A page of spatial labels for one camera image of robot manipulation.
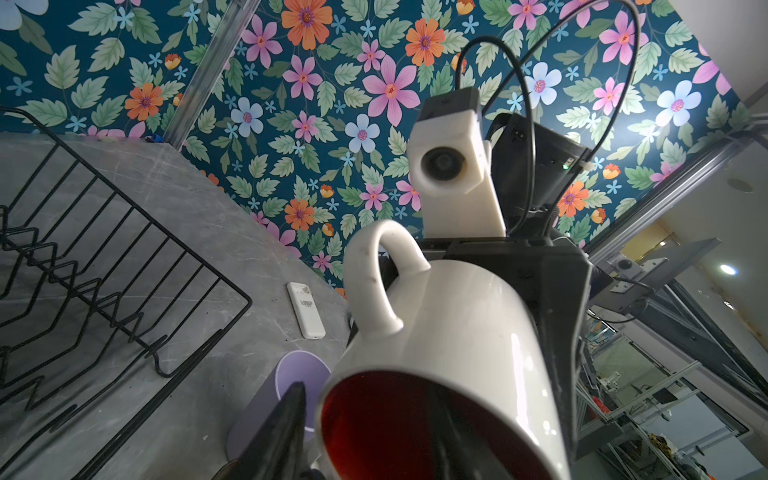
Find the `black wire dish rack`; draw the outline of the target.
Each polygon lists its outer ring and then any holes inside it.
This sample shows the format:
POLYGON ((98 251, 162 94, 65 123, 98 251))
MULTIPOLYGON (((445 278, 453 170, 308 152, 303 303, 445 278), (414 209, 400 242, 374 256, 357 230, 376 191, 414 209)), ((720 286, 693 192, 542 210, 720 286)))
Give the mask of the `black wire dish rack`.
POLYGON ((252 305, 62 137, 1 151, 1 475, 112 406, 92 478, 252 305))

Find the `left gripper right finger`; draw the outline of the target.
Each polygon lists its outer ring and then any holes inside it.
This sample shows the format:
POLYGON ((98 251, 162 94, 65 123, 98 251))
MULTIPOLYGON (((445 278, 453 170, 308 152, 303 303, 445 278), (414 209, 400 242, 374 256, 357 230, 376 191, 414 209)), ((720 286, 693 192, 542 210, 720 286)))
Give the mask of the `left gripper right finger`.
POLYGON ((427 393, 434 479, 513 479, 488 443, 452 409, 444 389, 427 393))

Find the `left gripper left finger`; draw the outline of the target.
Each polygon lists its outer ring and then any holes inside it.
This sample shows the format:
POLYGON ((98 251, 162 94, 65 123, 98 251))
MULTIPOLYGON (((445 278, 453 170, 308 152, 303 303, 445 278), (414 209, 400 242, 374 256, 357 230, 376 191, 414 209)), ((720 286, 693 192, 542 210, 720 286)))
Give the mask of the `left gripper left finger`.
POLYGON ((305 385, 294 382, 242 455, 214 479, 325 479, 320 470, 303 465, 305 420, 305 385))

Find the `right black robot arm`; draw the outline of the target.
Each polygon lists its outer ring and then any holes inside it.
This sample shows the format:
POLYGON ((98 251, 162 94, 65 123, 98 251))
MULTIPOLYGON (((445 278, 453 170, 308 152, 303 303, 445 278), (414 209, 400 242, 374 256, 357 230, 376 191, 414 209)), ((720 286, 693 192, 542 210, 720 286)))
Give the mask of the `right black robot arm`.
POLYGON ((345 377, 445 386, 563 468, 576 442, 578 335, 592 264, 553 237, 551 210, 586 148, 519 114, 424 114, 407 143, 424 238, 379 220, 345 250, 357 334, 345 377))

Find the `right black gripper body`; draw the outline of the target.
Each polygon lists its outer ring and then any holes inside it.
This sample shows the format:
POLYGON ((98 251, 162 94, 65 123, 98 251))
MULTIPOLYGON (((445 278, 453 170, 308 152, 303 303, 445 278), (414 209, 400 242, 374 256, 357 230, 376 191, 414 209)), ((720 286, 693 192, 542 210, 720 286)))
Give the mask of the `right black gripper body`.
POLYGON ((427 390, 515 444, 568 456, 575 444, 577 337, 592 268, 546 241, 452 241, 428 258, 407 233, 359 233, 347 249, 358 334, 347 352, 347 441, 414 455, 427 390))

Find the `white mug red inside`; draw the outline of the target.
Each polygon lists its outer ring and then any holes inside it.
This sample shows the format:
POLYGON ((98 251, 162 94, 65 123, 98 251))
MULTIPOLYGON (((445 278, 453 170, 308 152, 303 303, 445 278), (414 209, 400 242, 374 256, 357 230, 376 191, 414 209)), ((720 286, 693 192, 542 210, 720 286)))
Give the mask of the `white mug red inside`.
POLYGON ((479 266, 425 258, 385 220, 344 256, 357 334, 316 413, 338 479, 566 479, 565 432, 531 315, 479 266))

